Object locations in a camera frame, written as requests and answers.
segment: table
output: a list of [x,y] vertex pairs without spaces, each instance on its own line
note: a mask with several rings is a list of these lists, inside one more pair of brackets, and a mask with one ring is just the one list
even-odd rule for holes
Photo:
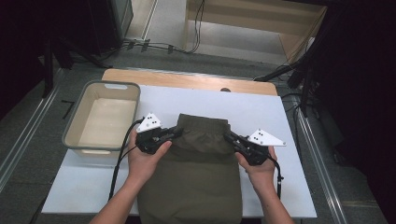
[[[136,117],[146,116],[150,110],[154,110],[157,117],[161,118],[163,127],[175,125],[178,113],[227,119],[232,130],[241,135],[252,134],[257,130],[257,125],[265,124],[265,127],[261,126],[261,128],[287,143],[286,147],[276,147],[276,155],[282,175],[285,177],[282,182],[282,203],[292,217],[317,216],[286,114],[280,97],[276,96],[273,84],[202,74],[183,75],[117,69],[106,70],[103,80],[130,81],[139,84],[141,99]],[[232,92],[219,91],[222,88],[228,88]],[[99,212],[107,201],[115,163],[114,157],[79,156],[69,149],[42,212],[56,214]],[[127,176],[127,166],[127,161],[123,161],[120,165],[116,191]],[[260,201],[242,167],[240,175],[243,216],[262,217]],[[134,204],[131,215],[137,214]]]

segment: hand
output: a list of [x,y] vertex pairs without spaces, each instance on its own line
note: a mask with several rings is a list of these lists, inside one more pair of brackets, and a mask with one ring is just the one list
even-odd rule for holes
[[[268,147],[271,157],[276,160],[274,147]],[[272,161],[266,160],[262,165],[250,166],[245,157],[239,152],[235,152],[239,164],[247,171],[250,182],[256,189],[258,187],[271,187],[274,186],[274,171],[275,165]]]
[[[137,132],[132,130],[130,134],[130,142],[128,148],[135,147]],[[142,152],[138,147],[132,150],[128,155],[129,174],[127,181],[132,179],[134,182],[140,183],[142,186],[154,174],[155,168],[160,158],[168,151],[172,142],[163,143],[154,155]]]

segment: olive green cloth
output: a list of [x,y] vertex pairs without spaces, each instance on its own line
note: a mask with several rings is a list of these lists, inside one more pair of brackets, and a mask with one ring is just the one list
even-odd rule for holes
[[237,224],[242,219],[239,167],[225,119],[180,114],[173,140],[137,196],[144,224]]

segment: person's right hand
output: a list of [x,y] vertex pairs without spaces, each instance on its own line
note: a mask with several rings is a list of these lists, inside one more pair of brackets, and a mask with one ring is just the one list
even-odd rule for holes
[[[274,147],[268,147],[268,150],[271,157],[276,160]],[[262,165],[250,166],[242,154],[235,152],[235,156],[238,159],[239,164],[245,168],[250,182],[255,189],[259,186],[274,186],[275,165],[273,161],[267,159]]]

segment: person's left hand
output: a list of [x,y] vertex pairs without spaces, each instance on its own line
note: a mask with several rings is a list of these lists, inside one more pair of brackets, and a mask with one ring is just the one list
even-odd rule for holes
[[[136,130],[132,130],[128,148],[135,147],[136,136]],[[138,147],[129,152],[129,174],[127,181],[132,179],[134,182],[138,182],[143,186],[151,178],[152,174],[154,174],[158,161],[168,151],[171,145],[172,142],[170,141],[163,143],[154,155],[144,153]]]

